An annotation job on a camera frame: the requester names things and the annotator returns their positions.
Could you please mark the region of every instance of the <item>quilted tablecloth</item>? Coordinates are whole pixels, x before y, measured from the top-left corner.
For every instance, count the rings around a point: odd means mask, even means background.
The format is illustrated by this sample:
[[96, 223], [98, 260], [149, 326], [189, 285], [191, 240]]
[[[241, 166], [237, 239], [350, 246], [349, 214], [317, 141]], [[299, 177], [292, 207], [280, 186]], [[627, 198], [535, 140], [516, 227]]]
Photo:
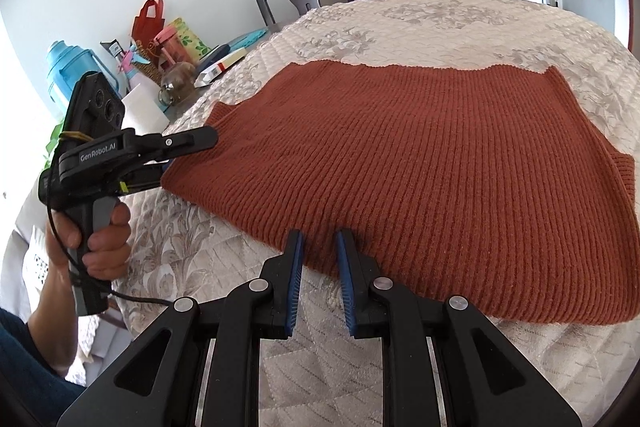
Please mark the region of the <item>quilted tablecloth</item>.
[[[361, 0], [312, 10], [247, 55], [167, 132], [203, 124], [217, 100], [253, 96], [286, 64], [319, 59], [458, 69], [512, 64], [539, 72], [554, 65], [590, 120], [617, 149], [634, 156], [637, 185], [640, 180], [640, 63], [600, 26], [521, 0]], [[263, 261], [278, 254], [160, 188], [126, 202], [133, 253], [120, 291], [216, 299], [257, 277]], [[134, 335], [162, 311], [120, 305]], [[640, 317], [608, 327], [492, 320], [585, 427], [607, 410], [640, 357]], [[292, 339], [262, 343], [260, 423], [382, 424], [380, 343], [349, 337], [336, 280], [305, 268]]]

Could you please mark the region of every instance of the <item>blue thermos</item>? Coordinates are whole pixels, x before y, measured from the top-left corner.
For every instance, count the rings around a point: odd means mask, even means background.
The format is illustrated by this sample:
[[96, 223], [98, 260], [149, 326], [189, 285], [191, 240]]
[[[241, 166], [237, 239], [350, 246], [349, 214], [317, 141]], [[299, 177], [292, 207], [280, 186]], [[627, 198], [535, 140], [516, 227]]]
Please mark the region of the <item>blue thermos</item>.
[[117, 77], [91, 50], [85, 50], [80, 46], [67, 46], [65, 41], [56, 41], [47, 52], [47, 64], [49, 66], [49, 73], [47, 73], [49, 96], [62, 112], [66, 112], [76, 82], [87, 71], [100, 71], [98, 64], [111, 77], [113, 80], [110, 80], [111, 86], [120, 94], [120, 83]]

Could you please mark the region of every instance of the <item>pink plastic jar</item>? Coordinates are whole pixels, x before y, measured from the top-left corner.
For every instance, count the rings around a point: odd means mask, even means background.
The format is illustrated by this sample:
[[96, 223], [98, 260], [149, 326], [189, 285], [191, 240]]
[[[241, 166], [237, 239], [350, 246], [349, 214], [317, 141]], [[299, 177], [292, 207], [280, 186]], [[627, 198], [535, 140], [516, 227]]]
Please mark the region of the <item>pink plastic jar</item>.
[[171, 64], [177, 64], [178, 62], [188, 62], [196, 66], [193, 59], [184, 48], [180, 39], [178, 38], [178, 30], [173, 26], [167, 26], [162, 30], [154, 39], [154, 44], [162, 48], [162, 54]]

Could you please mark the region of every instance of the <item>rust-colored knit garment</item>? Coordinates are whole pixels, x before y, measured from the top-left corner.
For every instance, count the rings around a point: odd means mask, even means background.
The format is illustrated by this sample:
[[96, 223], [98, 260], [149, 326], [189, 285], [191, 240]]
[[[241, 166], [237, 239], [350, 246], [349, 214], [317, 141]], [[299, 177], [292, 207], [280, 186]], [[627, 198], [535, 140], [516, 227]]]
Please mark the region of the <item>rust-colored knit garment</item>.
[[219, 103], [215, 149], [162, 185], [331, 272], [349, 227], [382, 272], [484, 313], [601, 325], [640, 311], [634, 161], [587, 120], [558, 70], [291, 64]]

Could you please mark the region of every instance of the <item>silver pivot bolt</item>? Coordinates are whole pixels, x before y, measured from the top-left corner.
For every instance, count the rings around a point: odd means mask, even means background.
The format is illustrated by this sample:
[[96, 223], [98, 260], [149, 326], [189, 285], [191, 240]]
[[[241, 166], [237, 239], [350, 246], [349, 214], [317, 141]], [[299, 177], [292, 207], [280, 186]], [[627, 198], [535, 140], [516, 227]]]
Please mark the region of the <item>silver pivot bolt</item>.
[[174, 302], [174, 309], [177, 312], [187, 312], [193, 308], [193, 301], [187, 297], [182, 297]]
[[373, 286], [379, 290], [390, 290], [394, 282], [389, 277], [378, 277], [373, 281]]
[[252, 292], [264, 292], [269, 287], [269, 281], [265, 279], [254, 279], [249, 283]]
[[466, 307], [469, 306], [469, 302], [460, 295], [454, 295], [449, 299], [449, 306], [451, 306], [455, 310], [466, 310]]

